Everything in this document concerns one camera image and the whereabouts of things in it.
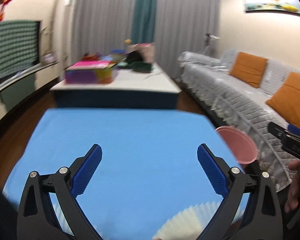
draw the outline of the gray curtain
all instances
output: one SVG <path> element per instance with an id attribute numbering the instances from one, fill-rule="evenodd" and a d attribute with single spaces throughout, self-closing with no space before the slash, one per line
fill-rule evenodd
<path id="1" fill-rule="evenodd" d="M 171 78 L 181 74 L 177 61 L 181 52 L 202 52 L 206 33 L 218 35 L 219 5 L 220 0 L 158 0 L 156 61 Z"/>
<path id="2" fill-rule="evenodd" d="M 77 0 L 74 13 L 74 60 L 86 53 L 108 55 L 130 39 L 135 0 Z"/>

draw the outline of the pink plastic plate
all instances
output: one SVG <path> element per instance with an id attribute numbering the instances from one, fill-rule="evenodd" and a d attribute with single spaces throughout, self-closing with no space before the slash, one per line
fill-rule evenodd
<path id="1" fill-rule="evenodd" d="M 228 145 L 238 163 L 249 164 L 257 159 L 258 148 L 247 134 L 232 126 L 221 126 L 216 131 Z"/>

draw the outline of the white table top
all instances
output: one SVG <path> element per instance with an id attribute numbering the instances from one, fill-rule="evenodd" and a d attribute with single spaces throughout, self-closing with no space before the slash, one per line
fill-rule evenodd
<path id="1" fill-rule="evenodd" d="M 153 64 L 151 73 L 139 73 L 131 69 L 121 69 L 111 84 L 66 84 L 65 80 L 63 80 L 50 90 L 130 90 L 174 94 L 181 92 L 181 89 L 157 63 Z"/>

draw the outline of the framed picture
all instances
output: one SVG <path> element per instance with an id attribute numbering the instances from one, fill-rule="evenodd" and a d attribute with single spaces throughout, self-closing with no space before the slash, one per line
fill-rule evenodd
<path id="1" fill-rule="evenodd" d="M 245 0 L 245 11 L 282 12 L 300 15 L 299 0 Z"/>

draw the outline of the human hand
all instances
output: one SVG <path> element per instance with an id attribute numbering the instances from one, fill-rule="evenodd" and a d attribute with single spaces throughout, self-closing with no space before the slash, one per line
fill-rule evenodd
<path id="1" fill-rule="evenodd" d="M 300 160 L 289 163 L 289 169 L 291 171 L 298 171 L 300 167 Z M 284 211 L 289 213 L 290 211 L 298 207 L 298 197 L 300 195 L 300 176 L 296 173 L 292 179 L 290 189 L 288 192 L 288 200 L 284 206 Z"/>

